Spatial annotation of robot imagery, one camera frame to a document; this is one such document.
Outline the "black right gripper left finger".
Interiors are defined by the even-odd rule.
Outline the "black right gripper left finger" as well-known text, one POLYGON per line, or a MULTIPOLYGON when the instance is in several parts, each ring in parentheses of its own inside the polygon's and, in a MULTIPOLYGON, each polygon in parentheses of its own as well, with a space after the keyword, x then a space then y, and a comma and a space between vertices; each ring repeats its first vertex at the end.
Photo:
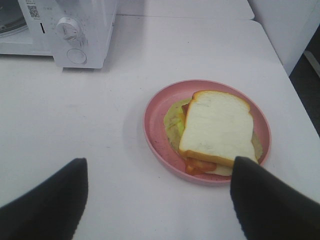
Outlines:
POLYGON ((76 158, 0 208, 2 240, 71 240, 89 194, 86 158, 76 158))

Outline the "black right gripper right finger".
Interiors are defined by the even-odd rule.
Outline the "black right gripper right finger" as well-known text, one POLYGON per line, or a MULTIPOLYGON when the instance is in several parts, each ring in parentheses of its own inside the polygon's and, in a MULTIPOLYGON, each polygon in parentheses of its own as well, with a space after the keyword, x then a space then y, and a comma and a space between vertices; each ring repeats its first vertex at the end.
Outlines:
POLYGON ((247 157, 237 156, 230 183, 248 240, 318 240, 320 205, 247 157))

